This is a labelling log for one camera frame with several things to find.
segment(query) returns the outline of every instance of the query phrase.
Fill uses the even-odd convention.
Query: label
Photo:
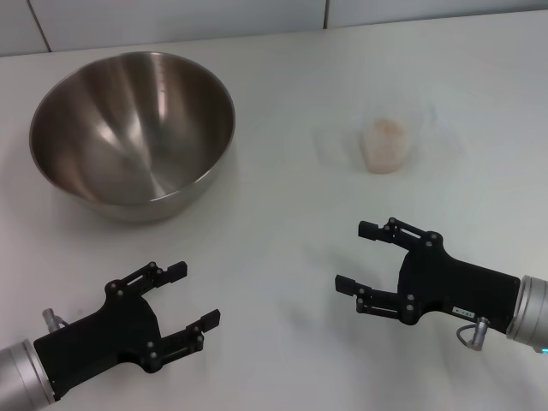
[[[471,319],[473,319],[476,316],[476,314],[463,310],[462,308],[459,308],[459,307],[453,307],[453,313],[463,315],[464,317],[469,317]]]

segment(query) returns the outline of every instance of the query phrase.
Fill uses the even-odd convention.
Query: bowl rim
[[[98,201],[98,200],[91,200],[91,199],[88,199],[87,197],[84,197],[82,195],[79,195],[79,194],[76,194],[76,193],[73,193],[71,191],[68,191],[66,188],[63,188],[61,187],[59,184],[57,184],[56,182],[54,182],[53,180],[50,179],[50,177],[48,177],[45,173],[44,173],[44,170],[42,170],[42,167],[40,167],[39,165],[39,162],[38,160],[36,159],[36,156],[34,154],[34,149],[33,149],[33,130],[34,130],[34,127],[35,127],[35,122],[36,122],[36,116],[37,114],[39,113],[40,111],[40,108],[42,107],[42,105],[45,103],[46,99],[50,96],[50,94],[52,94],[65,80],[67,80],[68,78],[72,77],[73,75],[79,73],[82,69],[86,68],[87,66],[91,66],[95,63],[99,63],[99,62],[103,62],[105,60],[110,60],[112,58],[119,58],[119,57],[123,57],[123,56],[128,56],[128,55],[131,55],[131,54],[147,54],[147,55],[161,55],[161,56],[168,56],[168,57],[174,57],[176,59],[179,59],[179,60],[184,60],[186,63],[190,63],[194,66],[197,66],[199,69],[202,69],[204,70],[207,74],[209,74],[212,79],[214,81],[216,81],[218,83],[219,86],[221,86],[222,90],[224,91],[226,97],[228,98],[229,100],[229,105],[230,105],[230,110],[232,111],[232,129],[230,130],[230,137],[229,137],[229,140],[225,146],[225,148],[223,149],[223,152],[221,152],[221,154],[219,155],[219,157],[217,158],[217,160],[215,160],[215,162],[211,165],[211,167],[209,169],[207,169],[204,174],[202,174],[200,177],[198,177],[196,180],[194,180],[193,182],[190,182],[188,184],[185,184],[181,187],[179,187],[178,189],[172,191],[171,193],[167,193],[161,197],[157,197],[156,199],[151,199],[151,200],[147,200],[147,201],[140,201],[140,202],[132,202],[132,201],[129,201],[129,202],[106,202],[106,201]],[[145,206],[145,205],[148,205],[148,204],[151,204],[151,203],[154,203],[154,202],[157,202],[157,201],[160,201],[160,200],[165,200],[171,196],[175,196],[177,194],[179,194],[182,190],[184,189],[187,189],[187,188],[190,188],[192,187],[193,185],[199,183],[200,181],[204,180],[209,174],[212,173],[212,170],[221,162],[221,160],[226,156],[226,153],[227,151],[229,150],[231,144],[232,144],[232,140],[234,139],[234,132],[235,132],[235,126],[236,126],[236,113],[235,113],[235,107],[234,107],[234,101],[232,100],[232,96],[230,95],[229,93],[229,90],[226,88],[226,86],[223,84],[223,82],[213,73],[211,72],[211,70],[209,70],[208,68],[202,66],[201,64],[193,61],[193,60],[190,60],[186,57],[183,57],[183,56],[180,56],[178,54],[173,54],[173,53],[165,53],[165,52],[162,52],[162,51],[128,51],[128,52],[125,52],[125,53],[118,53],[118,54],[114,54],[112,56],[108,56],[108,57],[104,57],[104,58],[99,58],[98,60],[93,60],[92,62],[89,62],[79,68],[77,68],[76,70],[70,72],[69,74],[65,75],[61,80],[59,80],[56,85],[54,85],[50,91],[48,91],[48,93],[46,93],[44,95],[44,97],[42,98],[42,100],[40,100],[40,103],[38,104],[38,106],[36,107],[36,110],[34,111],[34,114],[33,114],[33,119],[31,120],[31,127],[30,127],[30,130],[29,130],[29,133],[28,133],[28,145],[29,145],[29,148],[30,148],[30,152],[31,152],[31,156],[33,158],[33,162],[34,162],[34,165],[36,166],[36,168],[39,170],[40,174],[55,188],[63,191],[64,193],[68,194],[69,196],[72,196],[72,197],[75,197],[76,199],[79,199],[79,200],[83,200],[85,202],[88,202],[90,204],[94,204],[94,205],[98,205],[98,206]]]

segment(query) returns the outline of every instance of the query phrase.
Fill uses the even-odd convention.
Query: white wall
[[[26,0],[0,0],[0,56],[48,51]]]
[[[325,0],[32,0],[32,5],[53,51],[318,30],[325,13]]]
[[[328,27],[546,8],[548,0],[331,0]]]

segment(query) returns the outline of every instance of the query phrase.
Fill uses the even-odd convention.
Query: cable
[[[476,325],[475,324],[470,324],[470,325],[464,325],[463,327],[459,328],[457,331],[456,331],[456,337],[459,339],[459,341],[466,347],[466,348],[469,348],[468,346],[468,343],[464,340],[464,338],[461,337],[461,333],[465,330],[470,330],[472,328],[476,328]]]

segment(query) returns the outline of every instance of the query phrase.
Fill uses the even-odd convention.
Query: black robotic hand
[[[548,347],[548,294],[546,282],[525,276],[522,281],[500,272],[450,257],[444,238],[390,218],[378,227],[362,221],[358,234],[372,241],[396,244],[408,250],[400,270],[397,293],[371,289],[355,280],[337,276],[337,291],[356,295],[356,311],[416,324],[431,311],[441,311],[472,321],[457,331],[469,348],[481,350],[489,328],[532,346]],[[475,328],[466,342],[461,332]]]

